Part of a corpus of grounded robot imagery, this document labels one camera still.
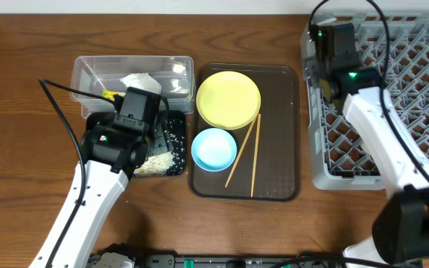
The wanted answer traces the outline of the rice food waste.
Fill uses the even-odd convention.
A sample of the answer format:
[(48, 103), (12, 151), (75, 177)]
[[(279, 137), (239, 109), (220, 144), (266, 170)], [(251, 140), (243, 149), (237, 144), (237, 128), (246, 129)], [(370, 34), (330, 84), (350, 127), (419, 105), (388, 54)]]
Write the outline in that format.
[(171, 143), (174, 146), (173, 150), (149, 157), (140, 168), (134, 171), (135, 177), (177, 176), (184, 172), (187, 153), (185, 121), (182, 119), (168, 119), (167, 127)]

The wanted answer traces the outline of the green yellow snack wrapper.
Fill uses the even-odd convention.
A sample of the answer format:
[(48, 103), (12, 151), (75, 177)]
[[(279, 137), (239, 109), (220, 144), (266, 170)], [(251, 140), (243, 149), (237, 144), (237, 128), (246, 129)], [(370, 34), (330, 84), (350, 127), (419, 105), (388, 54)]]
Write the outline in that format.
[(116, 91), (110, 91), (107, 89), (103, 89), (101, 96), (103, 98), (107, 98), (110, 100), (115, 100), (115, 96), (120, 96), (120, 97), (124, 97), (125, 96), (125, 92), (116, 92)]

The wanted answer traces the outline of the wooden chopstick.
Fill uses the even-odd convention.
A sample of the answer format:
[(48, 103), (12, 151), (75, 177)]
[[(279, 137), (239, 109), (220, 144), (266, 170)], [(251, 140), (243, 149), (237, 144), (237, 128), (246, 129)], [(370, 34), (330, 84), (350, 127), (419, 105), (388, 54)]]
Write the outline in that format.
[(256, 133), (255, 133), (255, 148), (254, 148), (253, 163), (252, 163), (250, 197), (254, 196), (255, 177), (256, 177), (257, 160), (258, 160), (259, 135), (260, 135), (260, 129), (261, 129), (261, 114), (258, 114), (256, 123), (257, 124), (256, 124)]
[(238, 151), (238, 154), (237, 154), (237, 156), (235, 158), (235, 161), (234, 161), (234, 163), (232, 165), (232, 169), (230, 170), (228, 179), (226, 180), (226, 183), (225, 183), (225, 186), (224, 186), (225, 188), (227, 188), (228, 185), (229, 185), (229, 183), (231, 182), (232, 176), (233, 176), (233, 174), (235, 172), (236, 167), (238, 166), (238, 162), (239, 162), (239, 160), (241, 158), (241, 155), (242, 155), (242, 153), (244, 151), (244, 148), (246, 147), (247, 141), (248, 141), (248, 139), (250, 137), (250, 133), (252, 132), (252, 129), (253, 129), (253, 127), (255, 125), (255, 122), (257, 121), (259, 115), (260, 114), (258, 114), (257, 116), (255, 116), (255, 118), (252, 120), (252, 122), (251, 122), (251, 124), (250, 124), (250, 126), (249, 126), (249, 128), (247, 130), (247, 133), (246, 133), (246, 135), (244, 137), (244, 140), (243, 140), (243, 142), (241, 144), (241, 147), (240, 147), (240, 149)]

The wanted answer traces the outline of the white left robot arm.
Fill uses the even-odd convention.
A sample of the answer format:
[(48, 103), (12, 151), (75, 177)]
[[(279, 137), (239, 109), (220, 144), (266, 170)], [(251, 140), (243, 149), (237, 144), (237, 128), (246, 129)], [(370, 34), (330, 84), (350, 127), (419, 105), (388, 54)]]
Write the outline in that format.
[(78, 157), (74, 178), (32, 267), (84, 267), (135, 170), (173, 149), (166, 98), (130, 87), (109, 103), (114, 110), (90, 115), (81, 139), (69, 134)]

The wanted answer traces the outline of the yellow plate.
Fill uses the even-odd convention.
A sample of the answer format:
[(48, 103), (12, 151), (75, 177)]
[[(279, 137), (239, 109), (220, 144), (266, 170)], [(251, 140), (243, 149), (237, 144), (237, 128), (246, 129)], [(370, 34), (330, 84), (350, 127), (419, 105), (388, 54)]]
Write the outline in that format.
[(261, 93), (245, 74), (221, 71), (201, 83), (196, 105), (200, 117), (209, 125), (236, 130), (250, 124), (258, 115)]

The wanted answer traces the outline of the light blue bowl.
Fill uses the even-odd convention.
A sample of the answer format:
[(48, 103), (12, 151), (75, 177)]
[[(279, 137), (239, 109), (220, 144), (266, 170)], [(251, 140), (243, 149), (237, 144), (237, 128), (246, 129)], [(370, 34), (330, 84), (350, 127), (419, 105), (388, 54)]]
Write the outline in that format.
[(208, 128), (198, 133), (191, 145), (191, 155), (199, 168), (208, 172), (227, 169), (236, 159), (238, 146), (225, 130)]

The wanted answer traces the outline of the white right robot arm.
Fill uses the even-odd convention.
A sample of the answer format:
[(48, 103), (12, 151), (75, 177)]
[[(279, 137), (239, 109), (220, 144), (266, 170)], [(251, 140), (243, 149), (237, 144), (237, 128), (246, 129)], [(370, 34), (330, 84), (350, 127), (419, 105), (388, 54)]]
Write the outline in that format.
[(353, 25), (308, 29), (322, 93), (358, 132), (387, 192), (371, 236), (344, 249), (348, 267), (429, 257), (429, 160), (396, 114), (384, 76), (360, 62)]

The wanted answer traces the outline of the white napkin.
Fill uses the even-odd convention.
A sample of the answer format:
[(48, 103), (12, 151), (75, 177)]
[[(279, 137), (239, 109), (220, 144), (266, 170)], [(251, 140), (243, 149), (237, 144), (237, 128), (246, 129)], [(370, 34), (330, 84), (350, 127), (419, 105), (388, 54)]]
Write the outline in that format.
[(129, 74), (120, 79), (126, 87), (133, 87), (160, 95), (162, 85), (148, 73)]

